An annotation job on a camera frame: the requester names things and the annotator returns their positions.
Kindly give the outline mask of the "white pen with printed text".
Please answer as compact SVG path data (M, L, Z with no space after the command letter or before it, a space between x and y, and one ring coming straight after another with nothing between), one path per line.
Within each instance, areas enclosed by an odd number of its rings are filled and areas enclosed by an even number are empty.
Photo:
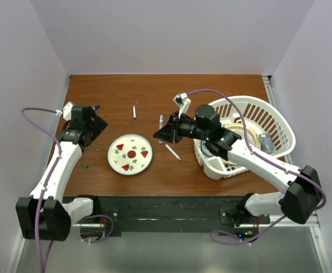
M159 129L161 129L163 127L163 111L161 111L161 114L159 116Z

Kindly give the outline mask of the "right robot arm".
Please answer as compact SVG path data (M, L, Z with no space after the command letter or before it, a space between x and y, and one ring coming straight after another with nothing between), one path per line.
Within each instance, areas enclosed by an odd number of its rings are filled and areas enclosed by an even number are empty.
M219 114L210 105L198 106L194 118L172 113L153 137L169 143L178 143L184 137L203 140L213 155L243 166L272 184L277 192L249 193L237 204L237 217L245 224L262 214L282 214L305 224L325 200L314 168L299 168L256 151L246 137L223 127Z

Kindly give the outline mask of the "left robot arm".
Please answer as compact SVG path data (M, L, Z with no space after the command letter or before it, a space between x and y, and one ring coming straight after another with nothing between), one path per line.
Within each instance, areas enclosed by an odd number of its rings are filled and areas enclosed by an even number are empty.
M76 163L108 124L93 107L72 102L54 114L63 117L65 124L54 138L52 158L34 190L15 205L25 239L65 241L73 224L82 219L95 223L101 218L98 196L78 195L67 204L63 196Z

